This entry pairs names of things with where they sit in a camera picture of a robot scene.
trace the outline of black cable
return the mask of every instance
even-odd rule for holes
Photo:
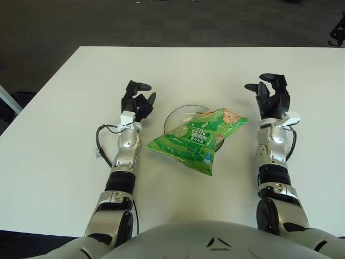
[[[107,157],[103,148],[101,147],[101,144],[99,143],[99,132],[105,127],[106,127],[106,125],[102,125],[97,129],[97,131],[96,131],[96,145],[97,145],[97,148],[98,148],[98,151],[99,151],[99,154],[101,155],[101,157],[104,158],[104,160],[107,162],[108,166],[112,167],[113,164],[110,162],[109,158]]]
[[[297,132],[292,127],[290,127],[290,129],[293,133],[293,140],[292,140],[291,149],[290,149],[289,153],[286,155],[286,161],[289,160],[290,156],[292,155],[292,152],[295,149],[296,141],[297,141]]]
[[[133,200],[133,205],[134,205],[134,209],[135,209],[135,216],[136,216],[136,234],[139,234],[139,217],[138,217],[138,211],[136,210],[136,205],[135,202]]]
[[[97,145],[97,148],[98,148],[98,151],[99,151],[101,157],[104,158],[104,160],[107,162],[107,164],[111,168],[113,166],[113,164],[110,162],[109,158],[107,157],[106,153],[104,152],[103,148],[101,147],[101,144],[99,143],[99,133],[102,129],[107,128],[111,133],[119,134],[119,133],[123,132],[125,130],[125,128],[121,131],[114,132],[110,129],[110,127],[117,128],[117,126],[115,126],[115,125],[102,125],[102,126],[98,127],[98,129],[96,131],[96,145]],[[138,235],[139,234],[139,217],[138,217],[138,211],[136,209],[136,205],[135,205],[134,200],[133,200],[133,205],[134,205],[135,216],[136,216],[136,234]]]

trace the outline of gray carpet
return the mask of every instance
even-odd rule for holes
[[[327,46],[345,9],[344,0],[135,1],[1,0],[0,84],[37,92],[80,45]]]

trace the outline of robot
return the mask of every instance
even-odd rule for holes
[[[135,186],[134,167],[141,146],[140,120],[153,110],[155,93],[146,99],[138,91],[150,90],[131,81],[121,102],[119,152],[111,165],[105,191],[92,213],[85,237],[36,259],[114,259],[114,258],[313,258],[344,259],[345,241],[319,229],[310,228],[307,216],[288,174],[296,131],[292,125],[300,117],[289,112],[290,96],[284,75],[262,74],[271,83],[270,95],[263,82],[247,84],[256,93],[261,121],[256,160],[261,200],[257,206],[258,228],[217,221],[176,223],[147,230],[132,238]],[[292,131],[291,149],[287,133]]]

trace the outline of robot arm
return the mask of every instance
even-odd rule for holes
[[[257,94],[261,115],[256,151],[261,198],[257,206],[258,228],[330,258],[344,258],[344,240],[322,230],[309,228],[302,204],[291,185],[286,162],[296,141],[296,132],[291,126],[297,124],[300,117],[288,111],[290,97],[286,90],[285,77],[278,74],[262,74],[260,78],[272,84],[275,95],[270,96],[262,82],[245,85],[246,89]],[[286,151],[288,131],[293,132],[294,141],[289,151]]]
[[[86,228],[85,237],[77,238],[66,245],[37,259],[97,259],[132,238],[135,174],[133,172],[141,146],[140,121],[153,110],[156,93],[148,99],[136,98],[138,91],[149,91],[151,86],[130,81],[121,101],[121,123],[118,131],[119,151],[111,167],[104,192],[100,194],[96,208]]]

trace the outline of chip bag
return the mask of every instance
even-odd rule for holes
[[[246,124],[228,109],[199,114],[176,129],[151,141],[147,148],[171,156],[201,173],[212,175],[216,144]]]

